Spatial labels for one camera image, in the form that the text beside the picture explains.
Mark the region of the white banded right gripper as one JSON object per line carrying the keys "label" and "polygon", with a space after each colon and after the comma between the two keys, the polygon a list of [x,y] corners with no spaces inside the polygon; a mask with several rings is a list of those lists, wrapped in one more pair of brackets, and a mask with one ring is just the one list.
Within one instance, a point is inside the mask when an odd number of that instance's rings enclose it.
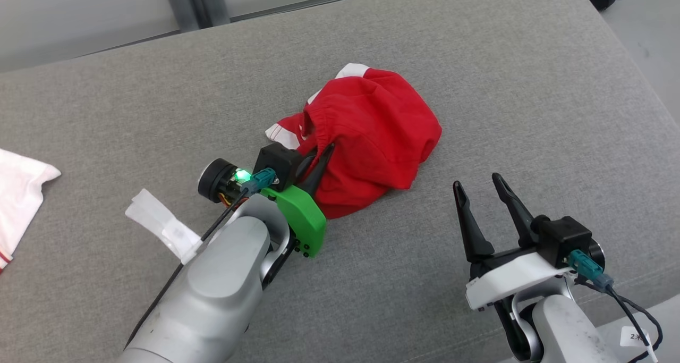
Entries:
{"label": "white banded right gripper", "polygon": [[578,271],[569,264],[555,267],[537,252],[534,245],[538,242],[538,235],[531,229],[534,217],[529,209],[500,173],[493,173],[491,180],[499,199],[507,206],[512,217],[520,248],[495,254],[492,244],[479,229],[461,182],[454,181],[457,218],[466,260],[471,264],[470,281],[466,284],[466,300],[473,310],[537,286],[554,276]]}

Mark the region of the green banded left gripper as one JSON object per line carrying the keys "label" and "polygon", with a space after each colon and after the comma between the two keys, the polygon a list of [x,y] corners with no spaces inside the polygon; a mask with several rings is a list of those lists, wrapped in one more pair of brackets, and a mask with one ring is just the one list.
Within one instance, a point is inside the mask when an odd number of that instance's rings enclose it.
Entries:
{"label": "green banded left gripper", "polygon": [[326,233],[326,217],[313,198],[325,175],[335,144],[318,155],[318,149],[308,153],[296,170],[296,185],[285,187],[275,170],[268,167],[250,173],[224,159],[215,159],[202,172],[198,193],[214,203],[221,203],[235,212],[246,200],[260,194],[274,203],[287,220],[296,237],[295,249],[305,257],[315,257]]}

